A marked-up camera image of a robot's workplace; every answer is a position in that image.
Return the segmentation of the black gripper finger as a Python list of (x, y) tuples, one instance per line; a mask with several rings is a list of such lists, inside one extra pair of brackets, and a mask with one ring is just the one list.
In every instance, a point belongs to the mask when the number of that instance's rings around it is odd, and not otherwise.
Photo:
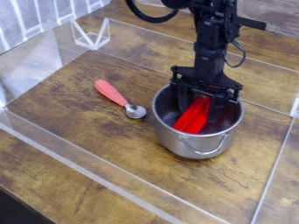
[(227, 103), (227, 99), (225, 96), (221, 94), (215, 94), (211, 97), (211, 101), (209, 101), (209, 117), (208, 117), (208, 121), (209, 122), (215, 122), (217, 120), (220, 111), (223, 110), (223, 107)]
[(180, 108), (180, 111), (184, 112), (191, 104), (192, 92), (183, 85), (179, 85), (176, 90), (177, 90), (179, 108)]

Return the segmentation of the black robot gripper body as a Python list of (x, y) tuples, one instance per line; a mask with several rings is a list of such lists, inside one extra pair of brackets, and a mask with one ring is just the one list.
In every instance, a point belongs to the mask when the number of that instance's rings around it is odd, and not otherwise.
[(191, 92), (195, 91), (207, 96), (224, 95), (229, 101), (239, 99), (239, 91), (243, 89), (243, 86), (223, 71), (211, 75), (191, 66), (172, 66), (171, 70), (171, 86), (173, 88), (183, 85)]

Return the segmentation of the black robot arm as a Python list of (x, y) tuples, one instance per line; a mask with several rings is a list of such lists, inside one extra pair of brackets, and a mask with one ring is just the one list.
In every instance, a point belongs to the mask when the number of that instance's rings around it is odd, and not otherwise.
[(171, 84), (176, 88), (180, 111), (191, 104), (191, 93), (209, 97), (208, 122), (213, 123), (229, 102), (239, 102), (243, 86), (224, 74), (224, 65), (239, 67), (247, 57), (236, 41), (240, 27), (263, 29), (263, 22), (237, 15), (237, 0), (161, 0), (172, 9), (169, 20), (188, 8), (193, 15), (196, 40), (193, 66), (172, 66)]

